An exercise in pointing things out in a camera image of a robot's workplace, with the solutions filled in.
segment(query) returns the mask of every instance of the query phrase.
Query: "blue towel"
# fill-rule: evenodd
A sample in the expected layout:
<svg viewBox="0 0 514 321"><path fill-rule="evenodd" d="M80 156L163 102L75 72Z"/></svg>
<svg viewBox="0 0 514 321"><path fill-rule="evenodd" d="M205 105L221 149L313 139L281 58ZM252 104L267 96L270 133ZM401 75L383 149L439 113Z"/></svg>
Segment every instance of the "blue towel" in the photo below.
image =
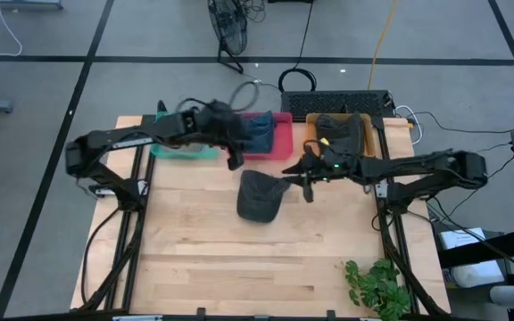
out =
<svg viewBox="0 0 514 321"><path fill-rule="evenodd" d="M251 137L246 141L248 153L269 153L273 149L275 139L275 120L273 113L267 111L261 116L252 119L243 119L243 126L247 135Z"/></svg>

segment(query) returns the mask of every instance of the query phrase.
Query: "white cable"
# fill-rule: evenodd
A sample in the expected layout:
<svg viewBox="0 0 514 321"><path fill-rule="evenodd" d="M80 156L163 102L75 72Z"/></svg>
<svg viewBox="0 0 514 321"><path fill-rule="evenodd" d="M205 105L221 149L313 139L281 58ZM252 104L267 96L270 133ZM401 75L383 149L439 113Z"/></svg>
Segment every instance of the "white cable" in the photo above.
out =
<svg viewBox="0 0 514 321"><path fill-rule="evenodd" d="M418 117L414 114L414 111L406 105L398 106L398 107L396 107L396 110L399 110L402 108L405 108L410 112L410 116L414 118L414 121L416 122L416 126L418 127L419 137L418 137L418 139L416 139L415 142L411 143L412 145L415 145L415 144L419 143L422 138L424 138L424 133L421 131L421 126L419 125Z"/></svg>
<svg viewBox="0 0 514 321"><path fill-rule="evenodd" d="M21 41L19 41L19 39L17 39L17 37L13 34L13 31L11 31L9 26L7 26L7 22L5 22L4 15L1 13L1 0L0 0L0 17L1 17L1 21L4 23L5 28L7 29L7 31L9 31L9 34L11 35L11 37L13 37L13 39L15 40L17 45L19 45L19 51L17 53L0 53L0 56L17 57L18 55L20 55L23 52L23 45L21 44Z"/></svg>

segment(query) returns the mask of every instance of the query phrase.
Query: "wooden tabletop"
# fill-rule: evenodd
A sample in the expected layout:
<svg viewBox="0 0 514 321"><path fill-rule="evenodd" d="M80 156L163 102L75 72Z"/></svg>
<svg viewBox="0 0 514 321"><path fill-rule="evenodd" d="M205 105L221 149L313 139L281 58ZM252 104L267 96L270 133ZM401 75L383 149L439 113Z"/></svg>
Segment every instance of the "wooden tabletop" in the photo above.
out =
<svg viewBox="0 0 514 321"><path fill-rule="evenodd" d="M119 117L117 128L138 125L140 120L140 116ZM385 134L392 158L413 155L405 119L385 119ZM294 124L293 137L290 160L246 160L243 169L280 177L281 169L294 165L302 154L304 124ZM134 153L134 149L110 152L107 166L129 177ZM218 160L156 160L130 312L193 315L197 308L206 308L208 315L321 317L333 309L338 317L375 316L350 302L343 269L348 259L368 269L384 257L380 233L370 227L376 215L374 195L341 180L316 184L314 202L306 203L302 190L292 186L277 218L259 224L236 214L242 170L229 171L226 158L223 152ZM141 171L143 177L145 160ZM100 200L90 231L116 206L112 197ZM427 217L422 201L412 203L410 210ZM93 242L87 296L110 271L121 216ZM430 225L412 216L402 219L415 276L449 311ZM81 305L79 287L80 281L73 308ZM120 305L121 295L117 291L115 306Z"/></svg>

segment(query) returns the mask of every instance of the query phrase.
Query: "green plant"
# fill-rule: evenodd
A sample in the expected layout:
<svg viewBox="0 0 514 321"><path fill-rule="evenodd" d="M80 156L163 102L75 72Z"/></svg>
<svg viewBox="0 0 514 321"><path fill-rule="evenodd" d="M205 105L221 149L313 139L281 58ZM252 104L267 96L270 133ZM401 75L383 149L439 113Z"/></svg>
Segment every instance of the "green plant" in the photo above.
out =
<svg viewBox="0 0 514 321"><path fill-rule="evenodd" d="M344 267L346 282L351 286L350 300L360 306L362 303L378 313L383 321L397 321L410 307L410 296L405 287L398 286L396 277L400 274L388 259L380 259L368 273L361 273L353 260Z"/></svg>

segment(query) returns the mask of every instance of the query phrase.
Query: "pink bin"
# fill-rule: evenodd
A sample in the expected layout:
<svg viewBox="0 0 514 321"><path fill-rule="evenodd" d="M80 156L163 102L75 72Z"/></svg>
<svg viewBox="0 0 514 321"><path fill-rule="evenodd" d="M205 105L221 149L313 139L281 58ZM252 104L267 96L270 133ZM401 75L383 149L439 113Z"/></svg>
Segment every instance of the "pink bin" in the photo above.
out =
<svg viewBox="0 0 514 321"><path fill-rule="evenodd" d="M261 116L262 112L241 114L244 119ZM244 153L248 160L287 160L293 154L293 115L290 112L273 112L275 132L273 133L273 149L270 153Z"/></svg>

